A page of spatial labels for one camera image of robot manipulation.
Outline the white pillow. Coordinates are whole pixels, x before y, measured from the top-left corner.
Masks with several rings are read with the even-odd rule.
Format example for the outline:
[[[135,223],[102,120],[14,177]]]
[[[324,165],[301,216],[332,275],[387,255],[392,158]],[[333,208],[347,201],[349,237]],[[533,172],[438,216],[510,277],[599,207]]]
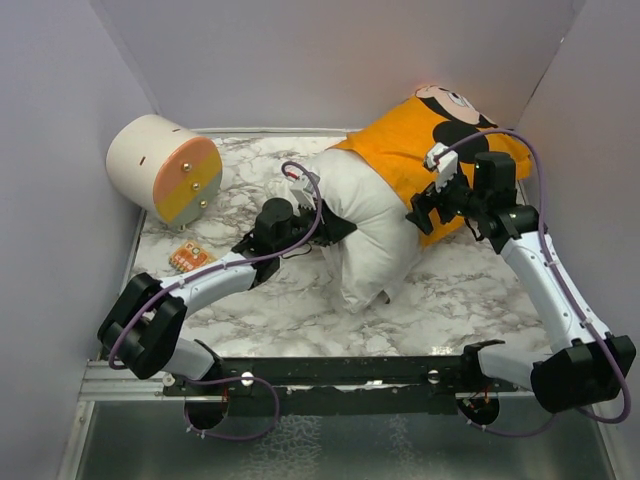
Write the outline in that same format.
[[[393,300],[421,257],[419,231],[392,188],[359,155],[330,148],[303,162],[319,178],[323,204],[356,225],[321,249],[339,281],[343,308],[353,314],[382,294]]]

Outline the orange Mickey Mouse pillowcase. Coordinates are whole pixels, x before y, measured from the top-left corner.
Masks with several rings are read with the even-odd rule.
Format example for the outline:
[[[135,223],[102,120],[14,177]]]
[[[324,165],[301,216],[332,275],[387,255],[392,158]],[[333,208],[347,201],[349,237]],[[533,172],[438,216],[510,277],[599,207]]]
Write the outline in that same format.
[[[482,152],[510,155],[516,178],[528,177],[532,160],[520,141],[497,132],[469,138],[497,128],[463,95],[431,85],[417,90],[364,129],[348,134],[334,148],[361,157],[409,206],[414,195],[436,180],[437,172],[426,168],[424,161],[461,140],[466,142],[455,149],[458,171],[469,181],[475,173],[475,155]]]

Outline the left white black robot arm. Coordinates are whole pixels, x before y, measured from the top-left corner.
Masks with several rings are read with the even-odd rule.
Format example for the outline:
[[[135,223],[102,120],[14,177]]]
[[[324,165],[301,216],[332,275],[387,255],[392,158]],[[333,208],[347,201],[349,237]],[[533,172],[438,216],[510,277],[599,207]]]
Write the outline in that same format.
[[[100,326],[97,338],[114,369],[139,379],[159,372],[182,377],[206,395],[220,385],[220,357],[180,333],[189,316],[232,294],[269,280],[283,255],[304,245],[327,247],[355,232],[327,205],[293,207],[283,198],[264,203],[253,228],[222,258],[185,274],[134,276]]]

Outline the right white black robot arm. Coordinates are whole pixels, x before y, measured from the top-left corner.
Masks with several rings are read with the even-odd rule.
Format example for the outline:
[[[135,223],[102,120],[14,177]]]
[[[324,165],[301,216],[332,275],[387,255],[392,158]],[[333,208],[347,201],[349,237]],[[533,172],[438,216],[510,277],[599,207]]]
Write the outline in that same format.
[[[424,166],[435,179],[412,197],[408,220],[430,235],[431,213],[441,223],[463,218],[476,240],[488,240],[515,273],[550,341],[548,355],[519,352],[500,340],[469,345],[459,367],[461,383],[481,391],[494,379],[510,382],[532,392],[550,413],[622,394],[636,348],[589,308],[554,253],[536,208],[518,204],[515,161],[506,153],[480,153],[467,178],[456,152],[438,144]]]

